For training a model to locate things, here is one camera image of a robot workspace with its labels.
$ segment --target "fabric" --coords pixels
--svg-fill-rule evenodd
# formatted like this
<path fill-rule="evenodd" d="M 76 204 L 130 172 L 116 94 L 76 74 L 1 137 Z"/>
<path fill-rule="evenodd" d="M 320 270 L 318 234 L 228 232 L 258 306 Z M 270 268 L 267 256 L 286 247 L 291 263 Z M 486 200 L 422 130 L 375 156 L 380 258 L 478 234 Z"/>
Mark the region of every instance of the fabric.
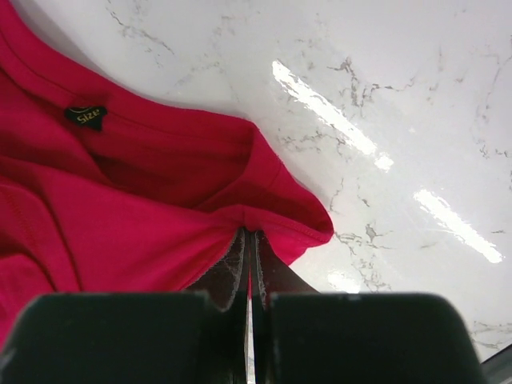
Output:
<path fill-rule="evenodd" d="M 102 131 L 70 106 L 106 107 Z M 241 226 L 286 263 L 333 234 L 253 123 L 140 98 L 0 0 L 0 345 L 40 294 L 187 287 Z"/>

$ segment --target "gray vein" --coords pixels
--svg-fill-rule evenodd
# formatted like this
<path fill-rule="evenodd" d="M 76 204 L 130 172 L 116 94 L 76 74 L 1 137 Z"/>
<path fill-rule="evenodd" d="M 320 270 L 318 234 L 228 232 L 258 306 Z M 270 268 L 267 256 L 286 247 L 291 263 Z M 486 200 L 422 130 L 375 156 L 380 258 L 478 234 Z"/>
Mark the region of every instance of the gray vein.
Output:
<path fill-rule="evenodd" d="M 147 38 L 148 40 L 154 42 L 155 44 L 159 45 L 159 46 L 163 46 L 166 50 L 168 50 L 169 52 L 172 53 L 172 55 L 174 55 L 174 51 L 172 50 L 172 48 L 170 48 L 163 40 L 161 40 L 160 38 L 157 38 L 155 36 L 152 36 L 150 34 L 148 34 L 144 29 L 142 28 L 137 28 L 135 26 L 128 26 L 127 24 L 123 23 L 119 17 L 116 15 L 115 12 L 113 12 L 112 10 L 109 10 L 107 9 L 107 11 L 109 12 L 110 16 L 112 17 L 113 20 L 116 21 L 117 24 L 119 24 L 121 27 L 122 27 L 122 31 L 121 31 L 121 35 L 123 37 L 125 36 L 135 36 L 135 37 L 140 37 L 140 38 Z"/>

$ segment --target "neckline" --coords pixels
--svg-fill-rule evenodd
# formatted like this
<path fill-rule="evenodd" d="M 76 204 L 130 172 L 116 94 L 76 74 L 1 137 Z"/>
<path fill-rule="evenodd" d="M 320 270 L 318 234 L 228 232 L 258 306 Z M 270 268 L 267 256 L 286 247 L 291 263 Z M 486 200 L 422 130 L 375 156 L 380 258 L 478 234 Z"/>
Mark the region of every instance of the neckline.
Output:
<path fill-rule="evenodd" d="M 144 130 L 144 134 L 157 136 L 176 134 L 249 145 L 250 155 L 243 172 L 208 203 L 247 180 L 269 187 L 280 170 L 281 162 L 252 122 L 165 106 L 129 92 L 48 46 L 24 23 L 9 0 L 0 0 L 0 67 L 25 91 L 63 110 L 72 105 L 106 106 L 109 116 L 122 120 L 126 132 Z M 162 124 L 170 119 L 191 124 L 186 130 L 180 126 L 178 132 L 173 125 Z M 215 130 L 205 130 L 202 122 L 215 122 Z"/>

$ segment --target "white marble surface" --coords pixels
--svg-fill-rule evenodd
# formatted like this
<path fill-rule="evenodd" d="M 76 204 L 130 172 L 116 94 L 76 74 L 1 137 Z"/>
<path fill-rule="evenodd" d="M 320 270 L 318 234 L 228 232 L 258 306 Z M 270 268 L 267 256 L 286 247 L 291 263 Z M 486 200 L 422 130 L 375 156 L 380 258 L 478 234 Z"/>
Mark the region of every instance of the white marble surface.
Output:
<path fill-rule="evenodd" d="M 512 2 L 13 2 L 138 94 L 255 121 L 334 220 L 313 286 L 435 292 L 481 359 L 512 343 Z"/>

